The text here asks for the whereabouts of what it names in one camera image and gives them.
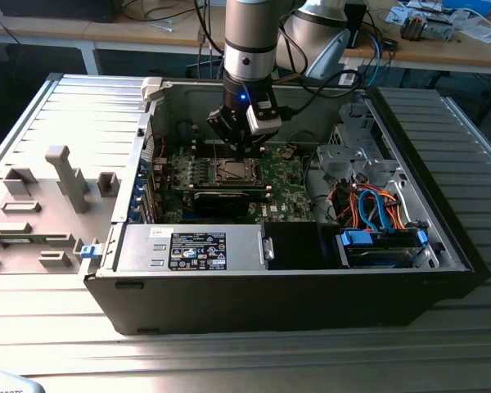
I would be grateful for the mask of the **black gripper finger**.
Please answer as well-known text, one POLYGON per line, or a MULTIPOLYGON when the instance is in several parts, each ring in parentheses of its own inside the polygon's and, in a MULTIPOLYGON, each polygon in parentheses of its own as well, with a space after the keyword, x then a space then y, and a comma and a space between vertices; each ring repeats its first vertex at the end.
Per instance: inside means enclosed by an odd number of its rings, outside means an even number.
POLYGON ((247 135, 245 141, 245 158, 261 158, 265 151, 265 144, 277 134, 268 133, 263 135, 247 135))
POLYGON ((219 107, 209 113, 207 123, 237 159, 245 157, 245 115, 242 111, 219 107))

